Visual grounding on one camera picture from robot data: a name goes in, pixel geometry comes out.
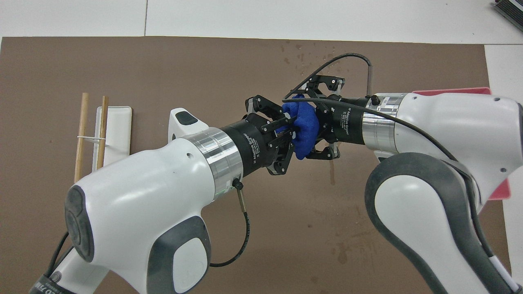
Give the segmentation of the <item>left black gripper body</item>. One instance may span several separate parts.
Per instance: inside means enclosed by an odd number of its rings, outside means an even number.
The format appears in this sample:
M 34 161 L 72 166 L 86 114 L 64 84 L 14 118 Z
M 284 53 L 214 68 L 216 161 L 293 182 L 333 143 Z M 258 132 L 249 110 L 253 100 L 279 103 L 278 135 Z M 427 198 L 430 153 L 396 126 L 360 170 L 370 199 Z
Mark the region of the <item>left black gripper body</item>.
M 268 143 L 276 138 L 274 132 L 263 134 L 253 124 L 245 120 L 222 127 L 234 145 L 237 147 L 243 165 L 243 177 L 252 172 L 267 167 L 271 163 L 269 159 Z

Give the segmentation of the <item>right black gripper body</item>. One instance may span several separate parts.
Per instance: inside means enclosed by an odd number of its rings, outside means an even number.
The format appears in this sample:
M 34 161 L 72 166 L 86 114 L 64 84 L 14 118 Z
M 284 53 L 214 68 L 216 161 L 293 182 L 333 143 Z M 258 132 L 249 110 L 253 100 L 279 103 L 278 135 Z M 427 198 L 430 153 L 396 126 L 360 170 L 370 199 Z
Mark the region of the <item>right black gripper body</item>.
M 327 113 L 320 108 L 320 138 L 329 143 L 348 142 L 364 145 L 361 129 L 364 112 L 346 104 L 326 104 L 326 107 L 329 110 Z

